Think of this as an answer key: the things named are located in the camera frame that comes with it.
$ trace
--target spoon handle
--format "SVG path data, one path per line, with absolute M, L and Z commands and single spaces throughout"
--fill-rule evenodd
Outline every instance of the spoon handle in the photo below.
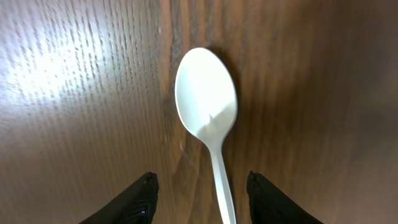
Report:
M 218 205 L 224 224 L 236 224 L 234 204 L 228 178 L 225 171 L 221 149 L 211 149 L 211 163 L 213 164 L 214 180 L 216 184 Z

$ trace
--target spoon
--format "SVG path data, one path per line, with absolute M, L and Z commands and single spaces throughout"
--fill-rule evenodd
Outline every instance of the spoon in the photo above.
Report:
M 184 127 L 209 149 L 224 224 L 236 224 L 221 147 L 236 119 L 235 87 L 221 60 L 204 48 L 183 57 L 175 80 L 175 103 Z

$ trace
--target spoon bowl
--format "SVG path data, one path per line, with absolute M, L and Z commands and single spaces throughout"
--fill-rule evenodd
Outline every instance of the spoon bowl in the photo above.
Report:
M 175 81 L 175 102 L 184 127 L 209 149 L 223 223 L 236 223 L 221 147 L 238 112 L 232 78 L 211 51 L 190 50 Z

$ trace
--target wooden table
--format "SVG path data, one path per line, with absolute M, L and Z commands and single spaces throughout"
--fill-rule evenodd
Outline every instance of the wooden table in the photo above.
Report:
M 147 171 L 153 223 L 221 223 L 174 82 L 208 47 L 233 76 L 223 155 L 238 223 L 264 174 L 325 223 L 398 220 L 393 0 L 2 1 L 1 223 L 77 223 Z

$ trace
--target plastic spoon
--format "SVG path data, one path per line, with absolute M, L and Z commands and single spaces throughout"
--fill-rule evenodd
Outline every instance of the plastic spoon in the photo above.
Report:
M 210 151 L 223 223 L 235 224 L 221 147 L 235 122 L 238 105 L 231 76 L 215 54 L 204 48 L 185 54 L 177 71 L 175 102 L 182 124 Z

